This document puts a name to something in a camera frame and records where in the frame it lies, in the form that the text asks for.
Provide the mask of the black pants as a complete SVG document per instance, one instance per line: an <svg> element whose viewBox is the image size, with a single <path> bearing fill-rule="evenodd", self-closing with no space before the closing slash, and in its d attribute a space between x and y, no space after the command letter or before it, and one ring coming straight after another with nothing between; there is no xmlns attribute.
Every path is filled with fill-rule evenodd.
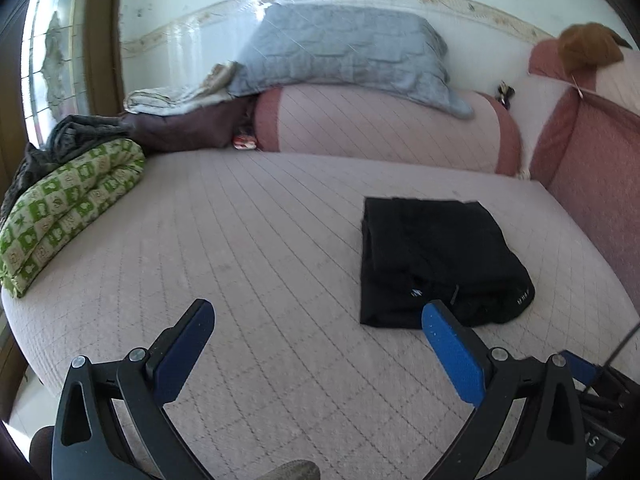
<svg viewBox="0 0 640 480"><path fill-rule="evenodd" d="M526 267L480 203L368 197L361 234L363 325L418 330L435 300L465 327L504 324L535 298Z"/></svg>

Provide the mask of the dark grey clothing pile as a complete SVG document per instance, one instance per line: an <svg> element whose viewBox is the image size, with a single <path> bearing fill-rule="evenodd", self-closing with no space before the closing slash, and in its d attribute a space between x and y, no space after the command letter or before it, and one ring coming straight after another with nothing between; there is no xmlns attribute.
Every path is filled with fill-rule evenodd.
<svg viewBox="0 0 640 480"><path fill-rule="evenodd" d="M67 115L52 129L42 148L27 144L24 158L1 205L1 224L6 223L17 200L35 183L102 143L129 138L132 125L117 117Z"/></svg>

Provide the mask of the green patterned quilt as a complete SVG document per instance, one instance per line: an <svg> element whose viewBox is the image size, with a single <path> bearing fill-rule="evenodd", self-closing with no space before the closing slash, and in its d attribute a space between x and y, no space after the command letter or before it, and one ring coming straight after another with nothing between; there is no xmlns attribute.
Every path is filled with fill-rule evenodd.
<svg viewBox="0 0 640 480"><path fill-rule="evenodd" d="M132 190L144 164L140 145L111 140L28 188L1 229L2 288L23 297L65 245Z"/></svg>

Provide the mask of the red upholstered headboard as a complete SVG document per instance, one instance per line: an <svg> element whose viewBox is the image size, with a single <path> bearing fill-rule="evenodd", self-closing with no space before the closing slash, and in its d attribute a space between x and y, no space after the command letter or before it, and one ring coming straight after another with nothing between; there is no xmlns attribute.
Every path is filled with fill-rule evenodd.
<svg viewBox="0 0 640 480"><path fill-rule="evenodd" d="M633 302L639 300L639 55L565 75L558 40L529 57L539 92L557 100L538 133L530 176L598 248Z"/></svg>

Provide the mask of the pink quilted mattress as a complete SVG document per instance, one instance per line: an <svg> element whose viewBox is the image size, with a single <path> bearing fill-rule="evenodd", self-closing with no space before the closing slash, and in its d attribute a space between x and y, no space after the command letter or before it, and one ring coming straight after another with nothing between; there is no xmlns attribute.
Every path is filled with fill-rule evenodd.
<svg viewBox="0 0 640 480"><path fill-rule="evenodd" d="M209 300L216 328L167 413L218 479L312 460L327 479L421 479L470 407L425 337L359 322L368 196L476 200L536 296L488 346L604 361L638 313L614 271L538 183L304 154L194 151L142 180L74 238L22 298L11 330L53 393L70 361L122 358Z"/></svg>

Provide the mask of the small black dark object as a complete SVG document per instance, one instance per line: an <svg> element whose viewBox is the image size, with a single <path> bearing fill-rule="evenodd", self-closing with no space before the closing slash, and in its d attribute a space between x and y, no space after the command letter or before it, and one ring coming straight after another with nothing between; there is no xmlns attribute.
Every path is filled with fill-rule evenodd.
<svg viewBox="0 0 640 480"><path fill-rule="evenodd" d="M506 109L510 110L511 100L514 97L515 89L505 81L501 81L497 87L496 100Z"/></svg>

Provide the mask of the red white small pouch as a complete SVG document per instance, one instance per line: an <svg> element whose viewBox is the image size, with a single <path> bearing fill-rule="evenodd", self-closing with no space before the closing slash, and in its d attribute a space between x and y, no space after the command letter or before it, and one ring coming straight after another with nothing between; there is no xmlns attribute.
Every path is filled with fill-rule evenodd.
<svg viewBox="0 0 640 480"><path fill-rule="evenodd" d="M233 147L238 151L255 151L257 140L254 134L239 133L233 137Z"/></svg>

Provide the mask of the dark purple blanket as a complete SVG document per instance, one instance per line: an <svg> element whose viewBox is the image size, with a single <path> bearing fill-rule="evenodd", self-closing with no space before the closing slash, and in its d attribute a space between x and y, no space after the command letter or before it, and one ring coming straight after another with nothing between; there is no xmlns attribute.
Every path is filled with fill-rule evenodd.
<svg viewBox="0 0 640 480"><path fill-rule="evenodd" d="M256 96L199 107L186 114L158 116L124 113L120 119L145 157L202 148L228 148L253 114Z"/></svg>

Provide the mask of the brown plush toy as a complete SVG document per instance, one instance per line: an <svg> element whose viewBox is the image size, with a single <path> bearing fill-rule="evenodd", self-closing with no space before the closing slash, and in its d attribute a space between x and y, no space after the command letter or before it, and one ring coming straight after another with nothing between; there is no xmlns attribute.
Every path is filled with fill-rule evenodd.
<svg viewBox="0 0 640 480"><path fill-rule="evenodd" d="M623 48L630 49L631 44L599 23L572 25L558 38L558 55L567 75L623 61Z"/></svg>

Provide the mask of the pink bolster pillow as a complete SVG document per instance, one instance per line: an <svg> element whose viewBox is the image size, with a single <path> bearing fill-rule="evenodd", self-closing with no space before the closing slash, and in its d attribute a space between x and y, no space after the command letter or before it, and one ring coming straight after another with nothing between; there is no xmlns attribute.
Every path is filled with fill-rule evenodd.
<svg viewBox="0 0 640 480"><path fill-rule="evenodd" d="M296 84L260 95L254 128L265 152L516 176L522 157L518 125L487 94L465 91L462 98L472 107L470 119L365 88Z"/></svg>

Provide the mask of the cream folded cloth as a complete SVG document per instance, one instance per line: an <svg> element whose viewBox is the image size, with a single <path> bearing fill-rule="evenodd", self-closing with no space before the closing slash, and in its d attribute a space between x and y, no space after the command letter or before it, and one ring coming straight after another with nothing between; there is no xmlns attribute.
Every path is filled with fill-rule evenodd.
<svg viewBox="0 0 640 480"><path fill-rule="evenodd" d="M227 88L235 70L235 62L216 64L199 84L134 90L122 106L130 114L174 116L217 105L232 99Z"/></svg>

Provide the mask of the grey quilted blanket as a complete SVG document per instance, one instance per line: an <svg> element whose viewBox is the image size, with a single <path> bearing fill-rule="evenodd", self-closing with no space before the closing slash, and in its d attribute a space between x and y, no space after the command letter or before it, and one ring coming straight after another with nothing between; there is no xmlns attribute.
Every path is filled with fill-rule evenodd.
<svg viewBox="0 0 640 480"><path fill-rule="evenodd" d="M419 15L333 4L273 4L242 49L228 90L350 84L470 119L449 87L448 47Z"/></svg>

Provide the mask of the window with wooden frame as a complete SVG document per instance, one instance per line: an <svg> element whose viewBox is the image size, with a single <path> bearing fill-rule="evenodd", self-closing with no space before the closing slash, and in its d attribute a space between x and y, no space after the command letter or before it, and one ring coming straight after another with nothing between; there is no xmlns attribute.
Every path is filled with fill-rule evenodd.
<svg viewBox="0 0 640 480"><path fill-rule="evenodd" d="M1 186L71 114L116 116L119 0L1 0Z"/></svg>

